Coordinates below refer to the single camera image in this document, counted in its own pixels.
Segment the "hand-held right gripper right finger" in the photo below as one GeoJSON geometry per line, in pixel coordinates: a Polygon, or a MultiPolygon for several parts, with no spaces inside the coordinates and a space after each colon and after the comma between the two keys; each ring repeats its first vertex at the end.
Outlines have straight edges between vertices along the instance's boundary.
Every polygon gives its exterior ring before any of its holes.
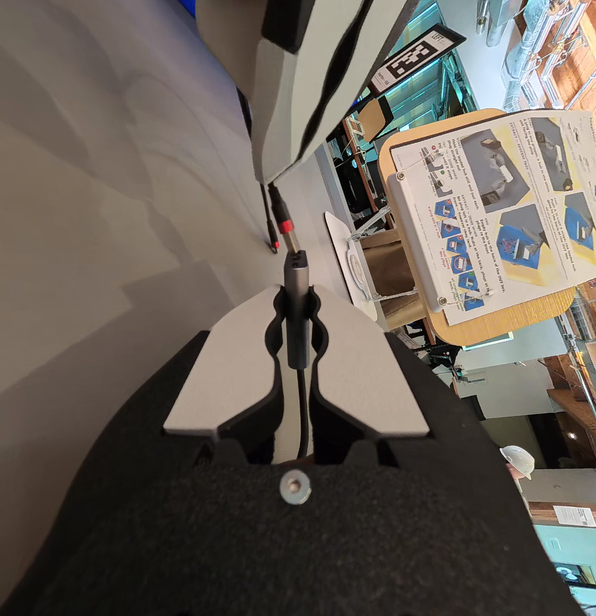
{"type": "Polygon", "coordinates": [[[340,465],[354,443],[421,439],[430,429],[384,331],[354,304],[310,288],[310,424],[317,465],[340,465]]]}

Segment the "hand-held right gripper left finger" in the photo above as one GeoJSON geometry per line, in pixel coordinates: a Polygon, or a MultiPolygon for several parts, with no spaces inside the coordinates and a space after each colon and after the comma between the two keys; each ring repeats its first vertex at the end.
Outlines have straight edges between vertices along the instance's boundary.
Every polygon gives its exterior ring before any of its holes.
{"type": "Polygon", "coordinates": [[[271,463],[285,411],[278,353],[285,294],[272,285],[222,317],[206,333],[163,424],[167,435],[217,445],[235,440],[250,463],[271,463]]]}

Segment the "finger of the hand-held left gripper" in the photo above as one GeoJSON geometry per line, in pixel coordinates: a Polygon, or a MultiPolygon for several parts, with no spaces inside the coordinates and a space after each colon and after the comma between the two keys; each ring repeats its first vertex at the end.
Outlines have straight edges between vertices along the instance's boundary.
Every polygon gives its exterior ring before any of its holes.
{"type": "Polygon", "coordinates": [[[251,108],[252,158],[258,181],[274,181],[300,162],[303,130],[321,91],[329,50],[327,34],[348,19],[326,1],[305,2],[305,35],[296,54],[262,36],[268,1],[197,1],[202,40],[244,94],[251,108]]]}
{"type": "Polygon", "coordinates": [[[303,130],[298,160],[307,158],[349,111],[399,39],[417,1],[326,1],[335,17],[348,19],[338,32],[326,32],[329,50],[321,91],[303,130]]]}

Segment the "small grey usb hub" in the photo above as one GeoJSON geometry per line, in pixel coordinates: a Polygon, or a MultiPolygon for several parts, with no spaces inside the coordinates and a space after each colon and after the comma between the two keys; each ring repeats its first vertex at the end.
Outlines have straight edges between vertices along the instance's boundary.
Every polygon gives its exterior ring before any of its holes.
{"type": "Polygon", "coordinates": [[[310,364],[310,300],[307,253],[299,250],[286,255],[284,265],[285,324],[288,366],[296,373],[299,393],[300,441],[297,458],[307,456],[309,411],[305,371],[310,364]]]}

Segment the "black and white marker tag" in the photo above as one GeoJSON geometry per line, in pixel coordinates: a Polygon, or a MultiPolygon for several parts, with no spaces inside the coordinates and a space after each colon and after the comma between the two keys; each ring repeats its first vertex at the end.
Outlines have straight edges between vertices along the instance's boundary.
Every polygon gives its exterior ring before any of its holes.
{"type": "Polygon", "coordinates": [[[387,93],[465,41],[465,36],[435,24],[384,60],[368,84],[369,93],[374,97],[387,93]]]}

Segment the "tan cloth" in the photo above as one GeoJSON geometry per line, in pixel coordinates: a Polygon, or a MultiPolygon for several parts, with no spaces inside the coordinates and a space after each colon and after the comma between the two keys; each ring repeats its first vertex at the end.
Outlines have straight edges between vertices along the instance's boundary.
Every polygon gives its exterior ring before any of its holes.
{"type": "Polygon", "coordinates": [[[363,237],[360,244],[376,292],[395,296],[380,302],[390,330],[421,320],[426,316],[397,230],[383,230],[363,237]]]}

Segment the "white and wooden book stand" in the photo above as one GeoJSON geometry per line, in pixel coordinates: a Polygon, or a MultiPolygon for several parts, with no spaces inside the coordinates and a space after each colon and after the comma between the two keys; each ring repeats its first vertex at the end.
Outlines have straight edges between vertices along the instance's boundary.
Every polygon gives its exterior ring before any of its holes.
{"type": "MultiPolygon", "coordinates": [[[[499,117],[506,114],[509,113],[492,109],[482,110],[405,131],[390,132],[386,135],[382,145],[379,147],[378,152],[378,173],[382,186],[385,189],[389,214],[394,220],[394,228],[392,230],[398,231],[406,257],[410,264],[410,269],[416,285],[413,292],[420,296],[426,310],[425,318],[433,327],[435,334],[443,341],[460,346],[477,343],[484,339],[492,338],[493,336],[507,333],[508,331],[513,331],[515,329],[520,329],[527,325],[533,325],[563,314],[571,306],[575,288],[582,284],[580,283],[563,291],[552,293],[548,296],[532,301],[526,301],[515,307],[503,309],[485,317],[480,317],[476,320],[467,321],[455,326],[448,325],[445,316],[442,313],[434,312],[426,302],[424,289],[425,285],[422,281],[422,277],[416,265],[414,254],[408,241],[408,233],[403,227],[403,221],[401,219],[401,215],[399,214],[398,204],[394,199],[394,195],[390,191],[390,182],[385,178],[387,172],[394,171],[394,165],[392,164],[392,158],[390,156],[390,147],[396,143],[404,143],[417,137],[433,135],[439,130],[445,130],[448,128],[456,129],[458,127],[471,124],[472,122],[499,117]]],[[[356,244],[361,248],[360,240],[365,237],[360,236],[360,232],[348,232],[347,235],[350,238],[349,240],[339,241],[343,256],[347,255],[349,245],[353,245],[353,239],[356,239],[356,244]]],[[[363,291],[361,288],[357,288],[356,290],[358,292],[359,299],[368,298],[371,301],[379,300],[381,302],[385,299],[392,299],[395,297],[381,296],[376,292],[375,288],[374,291],[371,292],[363,291]]]]}

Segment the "white hard hat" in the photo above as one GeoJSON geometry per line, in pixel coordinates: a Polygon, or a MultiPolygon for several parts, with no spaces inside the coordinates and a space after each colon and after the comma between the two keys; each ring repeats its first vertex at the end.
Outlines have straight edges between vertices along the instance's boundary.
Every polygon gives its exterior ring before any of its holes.
{"type": "Polygon", "coordinates": [[[508,445],[500,448],[500,452],[506,460],[506,467],[512,479],[515,481],[532,480],[535,460],[528,451],[517,445],[508,445]]]}

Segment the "printed instruction sheet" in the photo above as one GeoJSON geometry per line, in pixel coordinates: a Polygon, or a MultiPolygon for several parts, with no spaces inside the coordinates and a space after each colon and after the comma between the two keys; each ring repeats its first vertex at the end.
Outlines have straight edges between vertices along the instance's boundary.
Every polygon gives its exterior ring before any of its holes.
{"type": "Polygon", "coordinates": [[[596,278],[596,127],[537,109],[390,147],[426,302],[450,326],[596,278]]]}

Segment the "white paper notice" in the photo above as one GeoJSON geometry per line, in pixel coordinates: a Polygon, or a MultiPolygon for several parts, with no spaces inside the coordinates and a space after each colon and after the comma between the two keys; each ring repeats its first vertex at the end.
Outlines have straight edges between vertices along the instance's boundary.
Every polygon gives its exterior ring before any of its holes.
{"type": "Polygon", "coordinates": [[[596,519],[589,507],[554,504],[552,509],[560,526],[596,528],[596,519]]]}

